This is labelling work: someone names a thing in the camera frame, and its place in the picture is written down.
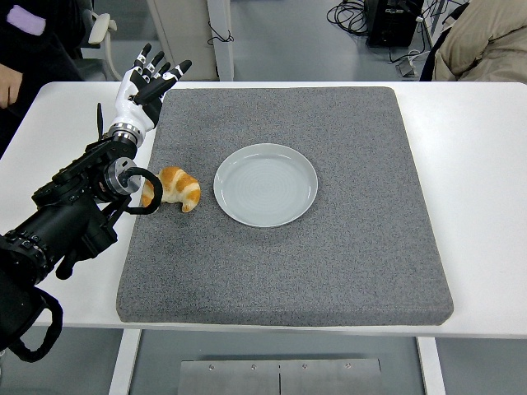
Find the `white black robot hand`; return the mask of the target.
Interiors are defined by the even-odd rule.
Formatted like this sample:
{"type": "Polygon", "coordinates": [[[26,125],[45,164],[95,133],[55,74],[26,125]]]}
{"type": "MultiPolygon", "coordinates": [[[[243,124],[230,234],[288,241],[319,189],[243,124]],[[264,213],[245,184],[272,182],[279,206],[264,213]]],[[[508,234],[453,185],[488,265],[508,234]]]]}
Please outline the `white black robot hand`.
{"type": "Polygon", "coordinates": [[[151,50],[147,43],[124,74],[115,100],[113,126],[127,124],[140,133],[153,130],[159,122],[165,93],[192,67],[190,60],[184,60],[173,67],[167,62],[156,69],[164,52],[148,60],[151,50]]]}

